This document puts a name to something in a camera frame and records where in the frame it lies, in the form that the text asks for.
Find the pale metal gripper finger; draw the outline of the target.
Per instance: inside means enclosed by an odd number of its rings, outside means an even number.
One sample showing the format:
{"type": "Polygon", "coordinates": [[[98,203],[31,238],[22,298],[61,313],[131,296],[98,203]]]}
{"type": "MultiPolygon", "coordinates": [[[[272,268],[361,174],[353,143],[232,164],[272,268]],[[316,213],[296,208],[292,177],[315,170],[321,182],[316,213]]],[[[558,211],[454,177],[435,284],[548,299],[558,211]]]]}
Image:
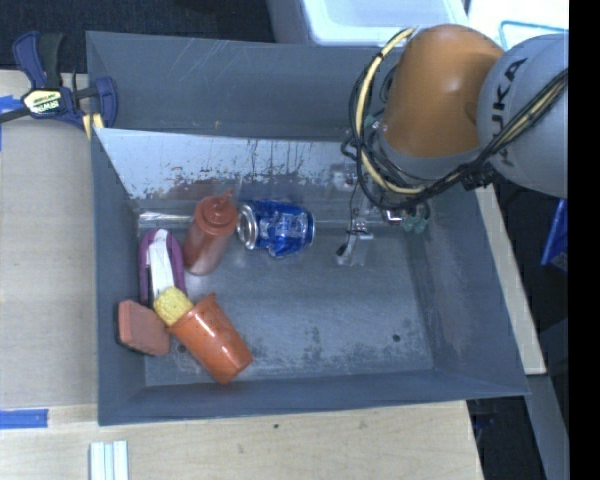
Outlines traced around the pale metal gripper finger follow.
{"type": "Polygon", "coordinates": [[[345,241],[336,250],[335,257],[339,266],[350,266],[355,245],[355,234],[349,230],[346,233],[345,241]]]}
{"type": "Polygon", "coordinates": [[[363,266],[367,254],[374,241],[374,235],[370,232],[357,232],[353,235],[353,265],[363,266]]]}

